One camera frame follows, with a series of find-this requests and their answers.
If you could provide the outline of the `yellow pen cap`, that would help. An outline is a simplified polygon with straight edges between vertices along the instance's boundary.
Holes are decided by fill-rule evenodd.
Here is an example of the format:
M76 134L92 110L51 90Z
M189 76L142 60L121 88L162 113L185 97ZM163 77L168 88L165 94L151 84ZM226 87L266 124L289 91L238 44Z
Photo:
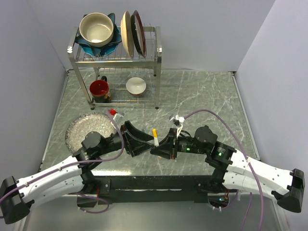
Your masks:
M153 130L152 130L152 133L153 133L153 136L154 136L155 138L158 137L156 129L153 129Z

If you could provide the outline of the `white pen yellow tip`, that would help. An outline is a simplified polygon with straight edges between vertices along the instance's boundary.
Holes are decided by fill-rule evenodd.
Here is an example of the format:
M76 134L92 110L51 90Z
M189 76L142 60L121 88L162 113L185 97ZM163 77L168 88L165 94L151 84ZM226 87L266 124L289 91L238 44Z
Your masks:
M159 141L157 137L154 137L154 145L157 147L159 145Z

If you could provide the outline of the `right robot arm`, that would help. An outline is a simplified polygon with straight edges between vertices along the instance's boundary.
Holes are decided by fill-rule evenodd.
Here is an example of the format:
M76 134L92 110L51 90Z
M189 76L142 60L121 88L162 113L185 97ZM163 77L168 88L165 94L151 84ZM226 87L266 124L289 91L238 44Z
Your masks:
M194 136L171 128L161 141L152 130L154 148L151 154L175 159L179 152L204 154L205 162L214 168L210 180L197 189L209 193L239 190L273 199L285 210L300 213L305 189L304 173L270 166L218 141L208 126L199 127Z

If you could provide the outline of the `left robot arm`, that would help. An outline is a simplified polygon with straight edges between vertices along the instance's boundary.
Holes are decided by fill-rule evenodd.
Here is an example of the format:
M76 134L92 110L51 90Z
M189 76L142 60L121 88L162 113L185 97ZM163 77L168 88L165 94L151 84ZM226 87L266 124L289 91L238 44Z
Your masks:
M13 224L26 217L31 208L70 193L90 193L96 182L92 170L102 155L119 150L136 156L151 149L153 136L136 129L129 121L105 138L89 132L79 148L62 162L34 175L3 180L0 186L1 219Z

